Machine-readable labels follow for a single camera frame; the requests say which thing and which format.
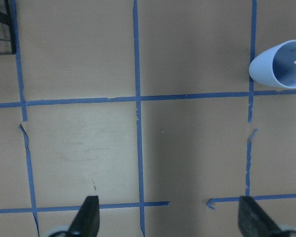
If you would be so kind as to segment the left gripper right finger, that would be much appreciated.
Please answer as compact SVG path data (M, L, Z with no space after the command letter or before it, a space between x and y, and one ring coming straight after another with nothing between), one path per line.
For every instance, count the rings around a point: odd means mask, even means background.
M279 226L252 197L241 196L238 205L238 228L243 237L274 237Z

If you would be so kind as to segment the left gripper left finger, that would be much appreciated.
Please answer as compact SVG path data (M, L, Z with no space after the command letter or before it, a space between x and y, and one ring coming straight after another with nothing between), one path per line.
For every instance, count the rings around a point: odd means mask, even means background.
M100 227L98 196L87 196L67 232L70 237L96 237Z

